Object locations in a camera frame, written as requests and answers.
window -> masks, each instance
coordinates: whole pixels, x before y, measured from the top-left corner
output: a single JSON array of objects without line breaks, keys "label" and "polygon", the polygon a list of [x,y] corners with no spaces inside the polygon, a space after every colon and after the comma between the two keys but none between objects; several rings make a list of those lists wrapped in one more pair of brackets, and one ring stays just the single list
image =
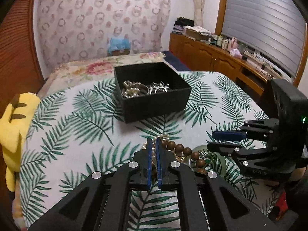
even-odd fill
[{"label": "window", "polygon": [[238,38],[296,75],[305,20],[292,0],[227,0],[222,34]]}]

plush toy ear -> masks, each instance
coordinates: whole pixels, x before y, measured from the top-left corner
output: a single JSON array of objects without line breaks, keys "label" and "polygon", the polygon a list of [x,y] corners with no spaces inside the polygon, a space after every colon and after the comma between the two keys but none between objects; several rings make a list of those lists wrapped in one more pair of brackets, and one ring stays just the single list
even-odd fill
[{"label": "plush toy ear", "polygon": [[0,143],[3,148],[15,153],[20,144],[20,131],[10,123],[12,111],[12,104],[9,104],[0,119]]}]

yellow plush toy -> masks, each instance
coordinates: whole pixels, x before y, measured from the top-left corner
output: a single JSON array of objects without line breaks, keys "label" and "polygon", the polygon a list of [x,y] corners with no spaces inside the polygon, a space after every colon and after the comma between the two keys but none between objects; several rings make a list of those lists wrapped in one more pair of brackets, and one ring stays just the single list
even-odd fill
[{"label": "yellow plush toy", "polygon": [[39,103],[35,94],[16,95],[0,119],[0,144],[7,165],[5,179],[11,192],[15,191],[15,172],[19,172],[21,151]]}]

metal bolt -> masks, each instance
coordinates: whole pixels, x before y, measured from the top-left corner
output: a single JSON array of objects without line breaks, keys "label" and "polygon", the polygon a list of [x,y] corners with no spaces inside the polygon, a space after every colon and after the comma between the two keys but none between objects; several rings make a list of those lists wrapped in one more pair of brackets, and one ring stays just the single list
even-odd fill
[{"label": "metal bolt", "polygon": [[96,172],[93,172],[91,176],[93,179],[99,179],[102,176],[102,174],[101,172],[96,171]]},{"label": "metal bolt", "polygon": [[131,161],[129,164],[128,164],[129,167],[132,167],[132,168],[135,168],[138,166],[138,162],[136,161]]},{"label": "metal bolt", "polygon": [[214,172],[214,171],[208,172],[207,175],[208,175],[208,177],[211,178],[211,179],[214,179],[214,178],[217,177],[217,174],[216,174],[216,172]]},{"label": "metal bolt", "polygon": [[178,161],[173,161],[170,163],[172,167],[179,167],[180,163]]}]

stack of clothes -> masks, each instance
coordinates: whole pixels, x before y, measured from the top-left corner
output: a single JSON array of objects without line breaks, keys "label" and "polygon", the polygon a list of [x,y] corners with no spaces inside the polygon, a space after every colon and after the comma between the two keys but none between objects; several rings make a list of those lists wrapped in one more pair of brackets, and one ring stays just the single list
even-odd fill
[{"label": "stack of clothes", "polygon": [[185,26],[194,26],[193,20],[187,18],[179,17],[174,23],[173,30],[171,31],[174,34],[183,35]]}]

